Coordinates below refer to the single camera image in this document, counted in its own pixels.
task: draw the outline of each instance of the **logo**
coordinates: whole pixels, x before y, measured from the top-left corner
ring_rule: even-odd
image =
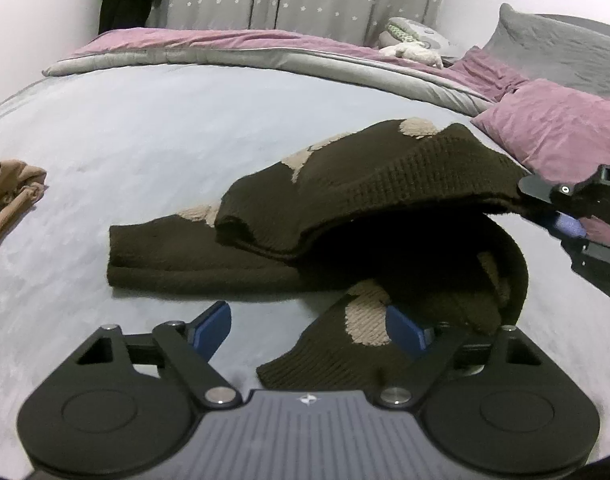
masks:
[[[318,400],[318,397],[312,394],[305,394],[302,397],[299,397],[298,400],[303,404],[310,406]]]

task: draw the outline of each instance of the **blue gripper pad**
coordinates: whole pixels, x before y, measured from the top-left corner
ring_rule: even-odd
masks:
[[[196,353],[209,361],[222,345],[231,330],[231,308],[223,303],[194,331],[192,347]]]
[[[419,358],[434,341],[434,329],[404,316],[389,305],[385,314],[385,329],[393,343],[413,359]]]

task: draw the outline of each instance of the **pink duvet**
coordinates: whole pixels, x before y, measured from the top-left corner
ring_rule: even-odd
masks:
[[[328,52],[342,56],[379,61],[390,65],[412,68],[449,79],[468,88],[471,78],[449,69],[438,69],[422,63],[383,56],[378,50],[349,43],[306,36],[285,30],[170,30],[167,28],[126,28],[101,34],[91,43],[75,51],[70,57],[89,56],[105,52],[143,50],[148,48],[217,48],[244,50],[253,48],[300,48]]]

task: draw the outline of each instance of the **bedsheet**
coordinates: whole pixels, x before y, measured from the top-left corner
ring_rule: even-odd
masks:
[[[427,102],[312,76],[239,66],[158,64],[46,78],[0,105],[0,159],[44,167],[37,203],[0,245],[0,475],[30,465],[15,420],[27,395],[100,324],[126,333],[191,319],[227,300],[233,322],[212,364],[248,391],[342,295],[185,298],[112,290],[108,227],[210,203],[237,178],[339,132],[418,116],[469,118]],[[516,216],[494,219],[530,270],[519,325],[601,416],[591,460],[610,453],[610,299],[569,268],[557,240]],[[454,224],[454,238],[463,235]]]

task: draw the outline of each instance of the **gray pillow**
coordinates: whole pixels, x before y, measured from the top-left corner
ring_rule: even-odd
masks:
[[[502,4],[483,50],[530,79],[610,97],[610,37],[598,32]]]

